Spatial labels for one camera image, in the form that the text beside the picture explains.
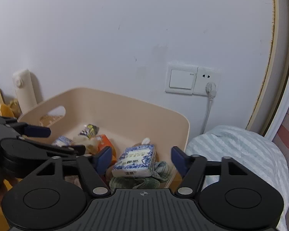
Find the blue white tissue pack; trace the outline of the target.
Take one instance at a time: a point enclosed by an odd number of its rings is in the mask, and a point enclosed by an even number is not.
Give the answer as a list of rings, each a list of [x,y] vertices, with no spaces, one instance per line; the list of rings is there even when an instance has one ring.
[[[113,166],[114,177],[150,177],[155,166],[155,146],[152,144],[127,148]]]

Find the white thermos bottle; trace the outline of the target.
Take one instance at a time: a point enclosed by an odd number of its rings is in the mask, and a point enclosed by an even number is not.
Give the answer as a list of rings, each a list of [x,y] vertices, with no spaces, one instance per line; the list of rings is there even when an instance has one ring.
[[[37,105],[31,73],[28,69],[19,70],[12,75],[13,85],[22,114]]]

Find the orange cotton ball bottle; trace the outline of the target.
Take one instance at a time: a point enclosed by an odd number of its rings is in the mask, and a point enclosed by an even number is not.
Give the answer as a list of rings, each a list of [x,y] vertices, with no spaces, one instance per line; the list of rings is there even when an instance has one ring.
[[[117,154],[116,154],[116,150],[113,146],[113,144],[111,143],[111,141],[108,139],[108,137],[104,134],[99,135],[96,137],[96,139],[98,140],[98,151],[101,152],[104,148],[106,147],[111,147],[112,149],[112,160],[110,163],[110,166],[113,166],[116,162],[117,162]]]

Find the striped light blue blanket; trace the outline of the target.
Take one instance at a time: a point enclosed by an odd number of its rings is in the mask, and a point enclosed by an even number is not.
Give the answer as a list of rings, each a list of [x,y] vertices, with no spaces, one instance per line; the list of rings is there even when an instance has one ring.
[[[287,230],[286,213],[289,209],[289,169],[286,158],[273,142],[242,128],[221,125],[191,139],[187,155],[199,154],[209,161],[232,157],[277,189],[284,201],[278,230]]]

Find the long dark patterned box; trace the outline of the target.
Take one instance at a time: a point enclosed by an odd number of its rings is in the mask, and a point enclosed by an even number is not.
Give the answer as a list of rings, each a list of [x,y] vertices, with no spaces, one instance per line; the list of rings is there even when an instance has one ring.
[[[100,128],[93,124],[87,124],[85,127],[79,132],[79,136],[87,137],[88,139],[95,138],[99,132]]]

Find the packaged bread snack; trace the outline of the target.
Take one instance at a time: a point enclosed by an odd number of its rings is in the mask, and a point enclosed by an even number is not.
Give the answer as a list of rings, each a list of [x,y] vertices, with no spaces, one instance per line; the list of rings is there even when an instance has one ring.
[[[70,146],[72,144],[72,140],[65,136],[59,136],[53,143],[53,146]]]

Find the white wall switch socket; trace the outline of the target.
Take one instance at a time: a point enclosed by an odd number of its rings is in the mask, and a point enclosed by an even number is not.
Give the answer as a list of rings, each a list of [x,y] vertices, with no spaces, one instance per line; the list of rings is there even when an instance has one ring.
[[[210,82],[218,89],[221,73],[215,69],[181,62],[167,64],[165,92],[183,95],[206,96],[206,85]]]

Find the white door frame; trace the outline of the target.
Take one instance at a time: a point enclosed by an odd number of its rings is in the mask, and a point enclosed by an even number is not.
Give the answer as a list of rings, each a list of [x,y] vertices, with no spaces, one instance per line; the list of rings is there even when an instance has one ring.
[[[272,68],[269,78],[277,91],[269,114],[265,138],[272,140],[289,109],[289,0],[274,0],[274,36],[271,48]]]

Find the brown bear plush toy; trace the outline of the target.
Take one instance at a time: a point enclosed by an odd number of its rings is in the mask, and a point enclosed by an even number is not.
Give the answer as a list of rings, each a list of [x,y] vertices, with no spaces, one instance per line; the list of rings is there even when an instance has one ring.
[[[21,110],[16,104],[6,105],[0,104],[0,116],[19,118]]]

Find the beige plastic storage bin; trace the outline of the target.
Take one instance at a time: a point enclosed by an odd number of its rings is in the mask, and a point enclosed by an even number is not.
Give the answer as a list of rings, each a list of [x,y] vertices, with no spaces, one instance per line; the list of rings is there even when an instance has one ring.
[[[22,114],[18,121],[41,125],[42,118],[51,115],[56,117],[46,124],[51,129],[51,135],[38,139],[39,142],[51,144],[60,136],[72,139],[88,124],[99,127],[99,134],[108,137],[117,155],[150,138],[155,145],[157,159],[167,162],[172,173],[161,187],[171,188],[180,181],[171,162],[171,148],[186,148],[190,123],[184,115],[123,95],[74,88],[39,103]]]

